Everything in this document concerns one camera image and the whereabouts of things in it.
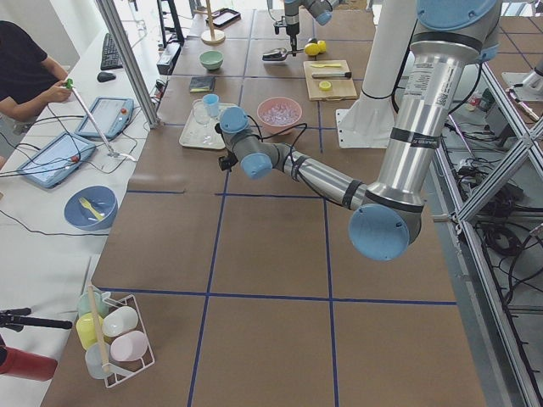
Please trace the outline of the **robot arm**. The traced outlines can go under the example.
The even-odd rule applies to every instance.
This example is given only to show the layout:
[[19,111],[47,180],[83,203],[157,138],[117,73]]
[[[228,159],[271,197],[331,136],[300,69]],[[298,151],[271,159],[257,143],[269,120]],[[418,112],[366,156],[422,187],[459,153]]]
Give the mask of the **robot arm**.
[[282,28],[288,35],[290,49],[283,52],[284,56],[300,53],[297,43],[300,8],[304,8],[319,25],[326,25],[332,19],[333,10],[343,3],[339,0],[284,0],[283,15],[273,24],[277,35]]
[[223,170],[239,164],[251,179],[280,170],[316,194],[353,210],[349,235],[364,256],[401,256],[421,229],[423,181],[464,68],[497,51],[499,1],[417,1],[406,37],[415,60],[391,128],[378,179],[366,186],[284,143],[262,142],[239,106],[226,109],[216,132],[228,155]]

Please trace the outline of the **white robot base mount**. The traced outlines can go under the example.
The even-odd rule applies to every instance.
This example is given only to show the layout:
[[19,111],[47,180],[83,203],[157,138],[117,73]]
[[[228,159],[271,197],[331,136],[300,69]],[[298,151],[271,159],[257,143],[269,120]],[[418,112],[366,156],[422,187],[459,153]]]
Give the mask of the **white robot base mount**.
[[362,82],[349,109],[336,111],[341,148],[386,148],[395,125],[391,98],[417,22],[414,1],[384,1]]

